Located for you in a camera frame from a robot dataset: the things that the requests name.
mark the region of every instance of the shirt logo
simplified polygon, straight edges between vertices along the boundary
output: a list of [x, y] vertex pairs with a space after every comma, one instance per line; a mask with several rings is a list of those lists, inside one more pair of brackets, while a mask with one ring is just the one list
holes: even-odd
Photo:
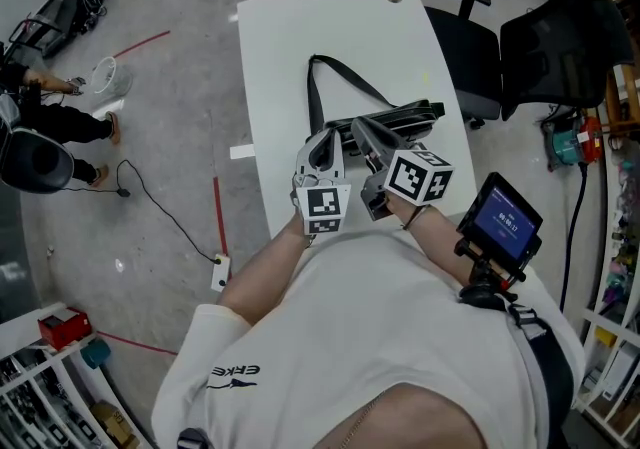
[[211, 371], [211, 377], [209, 378], [209, 384], [207, 385], [208, 389], [234, 389], [234, 388], [244, 388], [244, 387], [253, 387], [256, 386], [255, 382], [245, 382], [238, 380], [236, 378], [231, 378], [229, 383], [224, 383], [222, 385], [217, 385], [211, 383], [211, 380], [214, 380], [214, 376], [234, 376], [238, 374], [250, 375], [250, 374], [258, 374], [260, 372], [260, 367], [257, 365], [238, 365], [233, 367], [214, 367], [213, 371]]

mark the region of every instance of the qr-like black and white marker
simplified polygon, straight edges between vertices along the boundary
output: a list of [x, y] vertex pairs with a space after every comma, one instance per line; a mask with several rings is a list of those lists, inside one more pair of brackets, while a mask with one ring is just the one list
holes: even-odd
[[309, 216], [340, 214], [338, 190], [335, 188], [309, 190]]
[[312, 221], [309, 227], [311, 234], [323, 234], [324, 232], [338, 232], [340, 230], [340, 220], [318, 220]]
[[451, 166], [444, 159], [436, 156], [433, 152], [428, 150], [414, 152], [414, 154], [424, 159], [431, 166]]
[[389, 186], [417, 201], [426, 179], [426, 170], [418, 168], [411, 161], [398, 157], [396, 166], [391, 174]]
[[442, 198], [452, 175], [453, 172], [451, 170], [434, 172], [431, 177], [429, 187], [427, 188], [427, 193], [424, 196], [424, 200], [438, 200]]

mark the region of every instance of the person in black pants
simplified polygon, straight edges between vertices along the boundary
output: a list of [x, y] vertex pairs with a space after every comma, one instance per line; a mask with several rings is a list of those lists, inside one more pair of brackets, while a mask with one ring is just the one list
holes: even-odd
[[[80, 78], [69, 82], [62, 81], [47, 72], [36, 72], [18, 63], [0, 65], [0, 88], [11, 95], [15, 101], [19, 96], [20, 88], [34, 82], [39, 83], [42, 90], [68, 95], [82, 95], [80, 84], [84, 83]], [[22, 127], [38, 131], [62, 144], [70, 141], [89, 143], [106, 138], [109, 138], [114, 145], [120, 143], [118, 117], [111, 112], [107, 112], [105, 120], [96, 120], [88, 113], [60, 104], [21, 105], [20, 119]], [[95, 168], [82, 159], [74, 158], [74, 179], [97, 188], [108, 175], [108, 166]]]

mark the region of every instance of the red box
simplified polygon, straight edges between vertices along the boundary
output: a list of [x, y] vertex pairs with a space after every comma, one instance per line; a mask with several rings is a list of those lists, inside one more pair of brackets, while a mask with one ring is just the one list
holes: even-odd
[[38, 320], [40, 335], [60, 351], [67, 344], [78, 341], [92, 331], [89, 318], [84, 312], [60, 309]]

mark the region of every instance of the bracelet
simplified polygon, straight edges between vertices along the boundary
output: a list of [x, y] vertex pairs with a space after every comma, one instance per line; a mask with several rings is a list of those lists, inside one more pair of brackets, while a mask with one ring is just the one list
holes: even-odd
[[411, 224], [414, 221], [416, 221], [418, 216], [420, 216], [426, 210], [427, 210], [427, 206], [426, 205], [416, 206], [416, 208], [413, 211], [413, 214], [411, 215], [411, 218], [409, 218], [409, 221], [405, 225], [402, 226], [402, 230], [409, 230], [409, 227], [411, 227]]

